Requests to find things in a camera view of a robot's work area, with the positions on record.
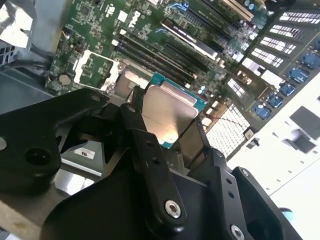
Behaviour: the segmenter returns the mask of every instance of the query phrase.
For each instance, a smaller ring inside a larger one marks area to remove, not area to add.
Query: chip
[[[82,14],[88,16],[89,13],[90,13],[90,8],[88,8],[88,7],[85,6],[85,5],[82,5],[80,11],[81,11]]]

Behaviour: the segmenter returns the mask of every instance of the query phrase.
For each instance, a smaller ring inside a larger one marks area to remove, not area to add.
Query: silver screw
[[[100,97],[98,97],[97,95],[92,95],[91,98],[96,102],[100,102]]]
[[[224,155],[222,154],[222,152],[220,152],[219,150],[217,150],[216,151],[216,154],[220,157],[220,158],[222,158]]]
[[[231,225],[231,233],[236,240],[245,240],[245,235],[239,227],[236,225]]]
[[[246,177],[249,177],[249,173],[247,170],[245,170],[244,168],[242,168],[241,170],[243,172],[243,174],[246,176]]]
[[[6,140],[3,137],[0,137],[0,151],[6,149],[7,146]]]
[[[164,204],[164,208],[166,213],[169,214],[169,216],[173,217],[174,219],[177,219],[181,216],[181,209],[175,201],[172,201],[172,200],[166,201]]]
[[[133,112],[133,113],[136,112],[136,110],[135,110],[132,106],[128,106],[128,109],[129,109],[131,112]]]

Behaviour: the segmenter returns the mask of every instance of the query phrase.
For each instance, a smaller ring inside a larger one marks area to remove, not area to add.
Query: green circuit board
[[[257,35],[266,22],[266,12],[258,8],[251,11],[254,17],[249,25],[245,25],[222,1],[215,0],[211,4],[216,9],[215,13],[201,0],[73,0],[50,69],[47,89],[54,95],[84,86],[101,89],[114,64],[128,60],[127,65],[142,65],[136,67],[135,72],[147,80],[152,75],[149,73],[163,74],[161,71],[166,72],[167,69],[175,78],[173,81],[180,85],[188,83],[196,94],[204,85],[206,88],[201,94],[208,97],[226,75],[225,69],[235,60],[234,56],[244,52],[251,37]],[[223,66],[165,28],[162,24],[165,19],[210,49],[218,49],[215,58],[223,60]],[[205,24],[206,20],[213,27]],[[123,41],[134,43],[127,46],[133,48],[132,51],[136,51],[138,46],[140,55],[130,56],[128,51],[121,49]],[[82,73],[77,75],[77,65],[88,50],[89,54],[80,66]],[[141,53],[147,53],[149,57],[143,58]],[[162,69],[158,69],[159,64],[162,64]],[[61,74],[69,76],[70,84],[59,81]]]

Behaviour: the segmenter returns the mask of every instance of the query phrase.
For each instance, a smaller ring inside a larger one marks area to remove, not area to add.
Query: metal plate
[[[180,89],[163,83],[150,85],[143,101],[142,116],[148,132],[156,135],[160,144],[173,144],[198,115],[190,103],[191,97]]]

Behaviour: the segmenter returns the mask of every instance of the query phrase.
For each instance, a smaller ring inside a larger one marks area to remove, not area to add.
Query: motherboard
[[[73,0],[46,88],[126,98],[159,73],[208,101],[266,20],[249,0]]]

